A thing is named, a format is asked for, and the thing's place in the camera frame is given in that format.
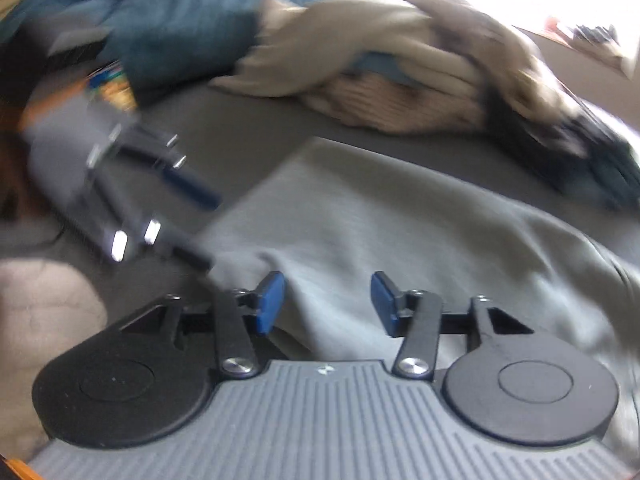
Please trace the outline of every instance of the black round pad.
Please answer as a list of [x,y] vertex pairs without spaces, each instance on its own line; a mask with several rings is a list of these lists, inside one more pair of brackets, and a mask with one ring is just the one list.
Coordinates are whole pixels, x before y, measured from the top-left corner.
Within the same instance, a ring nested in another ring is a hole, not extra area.
[[212,394],[212,336],[185,349],[161,332],[109,327],[50,362],[36,378],[33,405],[55,438],[118,448],[177,430]]
[[95,400],[126,402],[143,395],[154,383],[154,373],[136,361],[112,359],[80,374],[80,390]]
[[458,359],[442,392],[477,430],[524,446],[601,435],[618,403],[609,371],[545,333],[495,335]]

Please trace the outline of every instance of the gray blanket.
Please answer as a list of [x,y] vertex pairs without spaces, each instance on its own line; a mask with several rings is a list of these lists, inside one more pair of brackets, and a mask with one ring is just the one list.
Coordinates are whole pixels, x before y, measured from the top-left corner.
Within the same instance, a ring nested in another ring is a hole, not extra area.
[[[384,359],[372,272],[450,307],[484,294],[605,364],[620,385],[606,444],[638,466],[640,272],[552,216],[448,176],[312,140],[202,234],[219,284],[289,280],[278,326],[320,360]],[[444,338],[438,364],[464,351]]]

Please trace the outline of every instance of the dark gray mattress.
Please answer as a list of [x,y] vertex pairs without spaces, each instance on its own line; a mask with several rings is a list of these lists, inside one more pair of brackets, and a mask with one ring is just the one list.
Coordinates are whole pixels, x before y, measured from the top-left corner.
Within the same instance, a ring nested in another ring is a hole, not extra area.
[[[181,150],[225,203],[204,213],[176,198],[145,173],[123,168],[122,177],[141,203],[157,208],[190,232],[232,206],[311,136],[337,140],[450,174],[545,210],[582,230],[620,257],[640,263],[638,218],[572,202],[527,173],[479,137],[391,137],[349,128],[293,99],[257,99],[196,84],[144,110],[151,124],[178,133]],[[115,320],[176,287],[186,270],[145,257],[110,267],[74,232],[54,218],[0,229],[4,256],[44,256],[66,261],[94,283]]]

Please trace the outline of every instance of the ribbed plastic surface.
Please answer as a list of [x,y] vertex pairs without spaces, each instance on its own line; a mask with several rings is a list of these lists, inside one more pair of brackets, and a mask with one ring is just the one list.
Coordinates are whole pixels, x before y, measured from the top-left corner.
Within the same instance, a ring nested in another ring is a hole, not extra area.
[[147,446],[55,441],[33,461],[46,480],[623,480],[602,444],[524,449],[468,430],[427,383],[379,362],[273,362],[223,384],[191,424]]

